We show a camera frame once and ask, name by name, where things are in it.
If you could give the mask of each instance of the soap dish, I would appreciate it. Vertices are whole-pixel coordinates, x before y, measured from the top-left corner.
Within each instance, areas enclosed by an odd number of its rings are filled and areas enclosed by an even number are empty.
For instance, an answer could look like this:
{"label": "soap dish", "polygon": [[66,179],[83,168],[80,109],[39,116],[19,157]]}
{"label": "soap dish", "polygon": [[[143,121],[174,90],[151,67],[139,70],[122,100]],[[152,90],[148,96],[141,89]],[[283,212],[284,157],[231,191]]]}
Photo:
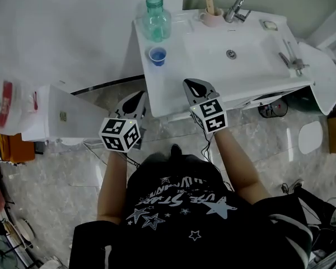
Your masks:
{"label": "soap dish", "polygon": [[271,21],[263,21],[263,20],[259,20],[260,24],[262,25],[264,30],[269,30],[269,31],[277,31],[278,30],[278,26]]}

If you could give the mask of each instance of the black t-shirt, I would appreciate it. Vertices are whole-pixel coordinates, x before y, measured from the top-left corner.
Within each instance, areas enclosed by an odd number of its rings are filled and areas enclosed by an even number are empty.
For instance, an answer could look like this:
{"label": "black t-shirt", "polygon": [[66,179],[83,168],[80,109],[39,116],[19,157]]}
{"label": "black t-shirt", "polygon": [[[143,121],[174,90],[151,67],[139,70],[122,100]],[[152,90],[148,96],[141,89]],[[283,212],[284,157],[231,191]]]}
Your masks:
{"label": "black t-shirt", "polygon": [[142,165],[120,225],[75,228],[70,268],[306,268],[312,234],[297,197],[248,204],[210,163]]}

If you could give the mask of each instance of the soap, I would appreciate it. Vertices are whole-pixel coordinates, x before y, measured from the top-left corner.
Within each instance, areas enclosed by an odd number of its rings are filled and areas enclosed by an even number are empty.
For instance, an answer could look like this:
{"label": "soap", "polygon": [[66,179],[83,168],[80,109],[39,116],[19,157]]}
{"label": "soap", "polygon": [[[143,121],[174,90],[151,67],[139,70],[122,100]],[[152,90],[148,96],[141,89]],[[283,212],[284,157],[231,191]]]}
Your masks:
{"label": "soap", "polygon": [[271,21],[264,21],[264,26],[268,30],[274,30],[274,31],[278,30],[278,26],[274,22],[271,22]]}

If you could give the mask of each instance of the sink drain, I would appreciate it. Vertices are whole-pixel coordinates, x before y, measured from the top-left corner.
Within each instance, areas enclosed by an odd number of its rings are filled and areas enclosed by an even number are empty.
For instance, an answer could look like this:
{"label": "sink drain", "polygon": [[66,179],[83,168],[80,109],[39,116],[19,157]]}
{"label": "sink drain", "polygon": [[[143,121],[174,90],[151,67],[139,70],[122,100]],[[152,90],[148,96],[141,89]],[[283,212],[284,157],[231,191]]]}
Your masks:
{"label": "sink drain", "polygon": [[233,50],[226,51],[226,56],[232,60],[236,59],[236,53]]}

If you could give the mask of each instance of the sink countertop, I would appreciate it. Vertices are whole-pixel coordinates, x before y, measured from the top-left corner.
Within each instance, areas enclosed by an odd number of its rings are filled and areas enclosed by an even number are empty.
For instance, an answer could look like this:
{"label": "sink countertop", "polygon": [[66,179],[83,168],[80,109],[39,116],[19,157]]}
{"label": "sink countertop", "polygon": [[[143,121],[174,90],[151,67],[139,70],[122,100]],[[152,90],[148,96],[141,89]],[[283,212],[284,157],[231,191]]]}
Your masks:
{"label": "sink countertop", "polygon": [[[278,31],[268,31],[269,35],[274,38],[279,52],[289,57],[289,52],[284,45],[283,39],[291,43],[293,52],[297,58],[301,57],[301,53],[295,38],[293,37],[283,16],[254,12],[252,11],[244,23],[233,22],[231,24],[223,22],[222,25],[214,28],[207,27],[198,20],[198,15],[202,10],[187,10],[172,14],[172,32],[169,39],[161,43],[154,43],[147,40],[141,32],[141,19],[136,19],[134,24],[139,43],[139,50],[146,77],[148,95],[150,98],[152,115],[154,117],[163,117],[172,114],[185,113],[189,109],[189,103],[183,89],[183,80],[185,78],[201,78],[210,82],[222,96],[223,102],[238,100],[253,96],[268,94],[271,92],[284,91],[297,87],[311,85],[312,81],[302,75],[296,76],[295,70],[283,69],[287,73],[286,78],[270,78],[260,77],[260,80],[239,80],[239,79],[223,79],[220,81],[209,80],[209,72],[201,73],[202,65],[194,67],[192,61],[192,49],[188,53],[186,41],[192,40],[196,36],[197,43],[200,39],[214,37],[217,35],[232,35],[230,39],[234,39],[233,35],[249,29],[261,34],[263,30],[260,21],[273,21],[278,26]],[[148,57],[148,52],[152,47],[163,47],[167,51],[165,64],[156,67],[152,64]]]}

